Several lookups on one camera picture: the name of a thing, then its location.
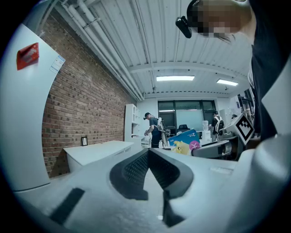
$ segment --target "red paper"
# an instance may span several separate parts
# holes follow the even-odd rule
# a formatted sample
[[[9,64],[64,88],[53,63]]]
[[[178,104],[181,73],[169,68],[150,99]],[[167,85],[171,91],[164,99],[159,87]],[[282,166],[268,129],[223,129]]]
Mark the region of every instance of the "red paper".
[[[38,43],[34,43],[30,46],[27,46],[17,52],[17,70],[21,70],[24,67],[31,65],[32,63],[37,62],[40,54],[38,51]]]

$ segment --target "brick wall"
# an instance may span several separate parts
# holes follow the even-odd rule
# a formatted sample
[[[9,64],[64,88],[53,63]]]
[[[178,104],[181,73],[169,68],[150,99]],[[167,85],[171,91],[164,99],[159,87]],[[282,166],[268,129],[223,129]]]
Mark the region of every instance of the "brick wall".
[[[42,147],[50,177],[70,172],[64,147],[123,141],[125,105],[136,102],[55,10],[41,37],[65,58],[48,95]]]

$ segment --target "floor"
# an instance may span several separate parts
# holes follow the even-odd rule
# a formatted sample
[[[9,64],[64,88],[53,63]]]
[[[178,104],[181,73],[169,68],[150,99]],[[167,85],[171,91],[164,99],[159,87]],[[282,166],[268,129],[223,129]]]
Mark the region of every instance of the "floor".
[[[149,194],[148,207],[160,220],[163,219],[163,189],[156,181],[153,173],[149,169],[145,176],[144,190]]]

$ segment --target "table top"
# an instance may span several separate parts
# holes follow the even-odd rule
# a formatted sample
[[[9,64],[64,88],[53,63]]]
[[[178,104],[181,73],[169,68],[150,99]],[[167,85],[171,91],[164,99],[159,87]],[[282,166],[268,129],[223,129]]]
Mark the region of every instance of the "table top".
[[[110,141],[84,147],[64,148],[68,156],[76,160],[80,165],[100,160],[109,155],[118,154],[123,150],[130,148],[133,142]]]

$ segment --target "black headset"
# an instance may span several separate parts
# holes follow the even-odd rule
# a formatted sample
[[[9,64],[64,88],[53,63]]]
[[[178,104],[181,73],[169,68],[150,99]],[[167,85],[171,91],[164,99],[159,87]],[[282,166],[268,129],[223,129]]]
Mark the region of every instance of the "black headset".
[[[197,4],[200,0],[193,0],[190,2],[187,8],[187,15],[189,15],[189,12],[193,5]],[[176,26],[180,29],[180,31],[184,34],[184,36],[188,39],[192,37],[192,30],[189,27],[188,20],[185,16],[178,17],[176,20]]]

